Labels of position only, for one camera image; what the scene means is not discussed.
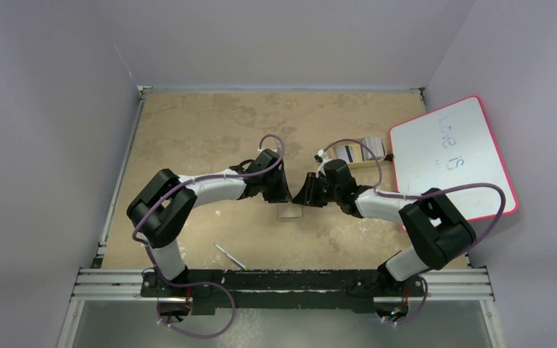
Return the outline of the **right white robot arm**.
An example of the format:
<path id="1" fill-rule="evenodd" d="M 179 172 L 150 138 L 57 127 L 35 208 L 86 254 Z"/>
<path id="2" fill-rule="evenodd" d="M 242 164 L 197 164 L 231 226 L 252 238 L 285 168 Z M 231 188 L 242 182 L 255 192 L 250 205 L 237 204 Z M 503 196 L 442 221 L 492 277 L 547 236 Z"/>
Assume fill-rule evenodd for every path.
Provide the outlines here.
<path id="1" fill-rule="evenodd" d="M 406 229 L 411 246 L 378 268 L 378 285 L 385 294 L 397 294 L 412 276 L 443 269 L 476 240 L 469 222 L 438 188 L 428 190 L 425 199 L 385 197 L 372 186 L 358 184 L 341 159 L 330 160 L 322 168 L 320 173 L 307 174 L 294 204 L 324 207 L 335 203 L 346 215 L 399 223 Z"/>

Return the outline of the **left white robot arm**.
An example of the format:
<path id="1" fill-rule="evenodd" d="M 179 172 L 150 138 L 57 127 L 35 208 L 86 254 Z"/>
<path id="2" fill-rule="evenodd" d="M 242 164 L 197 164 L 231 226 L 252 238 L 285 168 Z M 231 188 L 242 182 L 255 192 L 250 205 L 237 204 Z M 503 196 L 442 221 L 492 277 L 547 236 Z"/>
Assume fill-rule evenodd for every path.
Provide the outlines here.
<path id="1" fill-rule="evenodd" d="M 219 173 L 176 175 L 163 169 L 129 204 L 126 215 L 133 223 L 132 237 L 146 248 L 159 274 L 159 287 L 171 297 L 185 292 L 187 266 L 178 236 L 193 209 L 222 201 L 238 201 L 262 195 L 271 204 L 290 202 L 282 156 L 262 150 Z"/>

